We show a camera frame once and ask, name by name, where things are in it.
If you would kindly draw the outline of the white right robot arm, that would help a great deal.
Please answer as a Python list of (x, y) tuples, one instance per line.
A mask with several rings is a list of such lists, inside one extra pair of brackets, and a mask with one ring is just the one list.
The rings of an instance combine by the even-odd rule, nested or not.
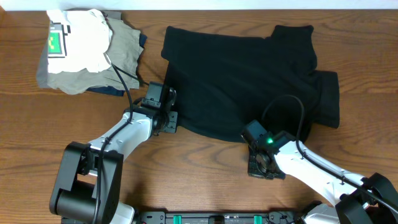
[(365, 177), (312, 152), (287, 133), (243, 131), (249, 146), (248, 173), (262, 179), (290, 175), (328, 201), (305, 212), (302, 223), (397, 223), (397, 190), (383, 175)]

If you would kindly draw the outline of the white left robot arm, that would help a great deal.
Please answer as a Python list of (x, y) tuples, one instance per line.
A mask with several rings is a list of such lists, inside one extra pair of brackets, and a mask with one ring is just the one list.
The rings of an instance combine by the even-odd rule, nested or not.
[(120, 202), (125, 159), (159, 132), (174, 133), (174, 111), (143, 106), (125, 111), (121, 120), (86, 144), (71, 142), (62, 161), (49, 202), (63, 223), (132, 223), (135, 209)]

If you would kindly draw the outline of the black t-shirt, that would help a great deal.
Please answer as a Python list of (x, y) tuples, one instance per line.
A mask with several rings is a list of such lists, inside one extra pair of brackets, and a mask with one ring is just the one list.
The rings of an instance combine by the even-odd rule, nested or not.
[(264, 38), (168, 27), (161, 55), (178, 125), (230, 142), (253, 120), (301, 141), (315, 123), (338, 128), (338, 75), (317, 69), (312, 34), (312, 26), (276, 26)]

